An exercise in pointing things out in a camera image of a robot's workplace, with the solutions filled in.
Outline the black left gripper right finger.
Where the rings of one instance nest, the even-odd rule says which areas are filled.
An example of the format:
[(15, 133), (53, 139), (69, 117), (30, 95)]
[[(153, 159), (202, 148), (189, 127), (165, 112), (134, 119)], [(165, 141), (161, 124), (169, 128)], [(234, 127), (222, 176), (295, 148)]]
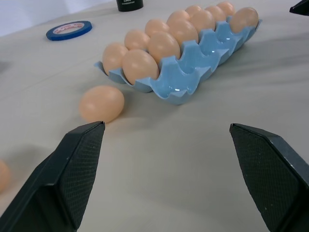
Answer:
[(247, 189), (271, 232), (309, 230), (309, 166), (280, 136), (230, 125)]

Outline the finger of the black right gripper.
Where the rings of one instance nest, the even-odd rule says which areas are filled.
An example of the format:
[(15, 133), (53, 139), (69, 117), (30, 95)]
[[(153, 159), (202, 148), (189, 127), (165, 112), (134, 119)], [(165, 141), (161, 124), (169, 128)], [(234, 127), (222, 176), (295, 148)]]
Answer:
[(289, 10), (290, 13), (309, 16), (309, 0), (301, 0)]

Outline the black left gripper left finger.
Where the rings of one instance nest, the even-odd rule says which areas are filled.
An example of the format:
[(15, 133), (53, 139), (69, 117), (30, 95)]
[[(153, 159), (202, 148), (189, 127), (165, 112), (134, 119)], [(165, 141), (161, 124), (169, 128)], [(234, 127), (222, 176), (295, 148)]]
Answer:
[(31, 173), (0, 217), (2, 232), (75, 232), (92, 191), (103, 121), (79, 126)]

